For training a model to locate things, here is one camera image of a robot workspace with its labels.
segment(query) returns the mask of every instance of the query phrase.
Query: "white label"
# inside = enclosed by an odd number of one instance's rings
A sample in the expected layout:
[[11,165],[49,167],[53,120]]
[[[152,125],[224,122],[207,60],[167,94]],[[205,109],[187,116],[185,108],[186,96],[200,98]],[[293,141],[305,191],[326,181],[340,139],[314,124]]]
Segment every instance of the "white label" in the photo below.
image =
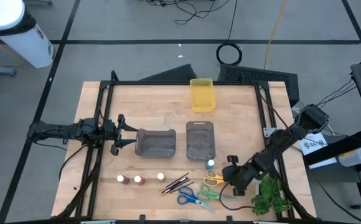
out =
[[[300,140],[299,148],[302,150],[304,155],[308,155],[316,150],[319,150],[327,145],[326,140],[322,133],[318,134],[308,134],[304,139]],[[316,164],[310,165],[309,168],[313,169],[316,167],[321,167],[329,164],[336,163],[337,160],[335,158],[328,159],[322,162],[318,162]]]

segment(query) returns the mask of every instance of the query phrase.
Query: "orange scissors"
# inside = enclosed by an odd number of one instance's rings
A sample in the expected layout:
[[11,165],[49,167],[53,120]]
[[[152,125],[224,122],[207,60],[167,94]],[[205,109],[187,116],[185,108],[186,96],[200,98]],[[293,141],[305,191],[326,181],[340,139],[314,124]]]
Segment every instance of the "orange scissors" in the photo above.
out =
[[220,183],[225,183],[223,177],[221,175],[217,175],[212,170],[207,170],[205,173],[206,178],[203,179],[203,183],[207,184],[208,186],[216,186]]

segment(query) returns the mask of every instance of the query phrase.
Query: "black pen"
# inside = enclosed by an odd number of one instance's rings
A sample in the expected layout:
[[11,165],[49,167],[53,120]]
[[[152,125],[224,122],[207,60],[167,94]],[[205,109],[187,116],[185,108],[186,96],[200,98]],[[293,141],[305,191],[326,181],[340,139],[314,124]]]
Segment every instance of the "black pen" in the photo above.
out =
[[169,186],[171,186],[172,184],[176,183],[178,180],[181,180],[181,179],[182,179],[183,177],[185,177],[187,174],[189,174],[189,173],[186,173],[186,174],[183,175],[182,177],[179,177],[178,179],[174,180],[172,183],[170,183],[170,184],[168,184],[167,186],[161,188],[161,189],[159,190],[159,192],[160,192],[160,191],[163,191],[163,190],[166,190]]
[[188,177],[184,177],[182,180],[178,181],[178,183],[172,185],[171,187],[169,187],[168,189],[166,189],[165,191],[163,191],[161,193],[166,194],[166,193],[170,192],[171,190],[174,190],[176,187],[180,186],[180,184],[183,184],[188,179],[189,179]]
[[171,190],[171,191],[168,192],[167,194],[172,194],[173,192],[179,190],[181,187],[187,187],[187,186],[189,186],[190,184],[194,184],[194,182],[191,182],[191,183],[189,183],[189,184],[186,184],[185,186],[179,186],[179,188],[176,188],[176,189],[174,189],[174,190]]

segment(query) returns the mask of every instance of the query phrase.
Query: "leaves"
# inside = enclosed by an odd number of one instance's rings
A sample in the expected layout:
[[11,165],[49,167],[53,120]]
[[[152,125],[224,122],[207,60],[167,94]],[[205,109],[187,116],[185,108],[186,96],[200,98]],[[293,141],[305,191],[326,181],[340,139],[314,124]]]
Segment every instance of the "leaves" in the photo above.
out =
[[264,177],[260,183],[260,194],[252,198],[254,203],[253,212],[264,215],[269,212],[273,205],[275,212],[287,211],[291,208],[291,202],[281,198],[281,182],[278,179]]
[[253,213],[255,213],[257,215],[266,214],[270,210],[271,204],[262,195],[255,196],[251,200],[251,202],[255,204],[255,206],[253,208]]

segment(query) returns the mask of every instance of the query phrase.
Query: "yellow plastic container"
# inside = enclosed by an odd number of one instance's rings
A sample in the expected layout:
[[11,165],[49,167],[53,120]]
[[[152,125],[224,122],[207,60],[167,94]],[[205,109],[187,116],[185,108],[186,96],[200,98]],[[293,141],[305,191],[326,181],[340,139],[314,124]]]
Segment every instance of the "yellow plastic container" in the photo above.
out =
[[194,112],[211,112],[217,105],[211,78],[198,78],[190,81],[192,108]]

